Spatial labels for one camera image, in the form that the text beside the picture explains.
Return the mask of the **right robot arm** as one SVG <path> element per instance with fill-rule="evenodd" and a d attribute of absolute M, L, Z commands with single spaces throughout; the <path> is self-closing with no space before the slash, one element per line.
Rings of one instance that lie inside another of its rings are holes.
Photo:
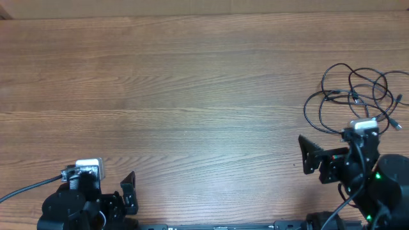
<path fill-rule="evenodd" d="M 347 147 L 325 150 L 303 135 L 298 142 L 305 174 L 320 172 L 322 184 L 340 183 L 368 229 L 408 229 L 408 157 L 381 155 L 378 128 L 345 128 Z"/>

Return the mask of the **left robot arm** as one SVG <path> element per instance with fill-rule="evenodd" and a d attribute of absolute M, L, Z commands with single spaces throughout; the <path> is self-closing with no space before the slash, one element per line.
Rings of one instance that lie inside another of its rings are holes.
<path fill-rule="evenodd" d="M 123 193 L 103 194 L 97 174 L 72 175 L 42 204 L 38 230 L 137 229 L 139 206 L 135 192 L 135 172 L 120 183 Z"/>

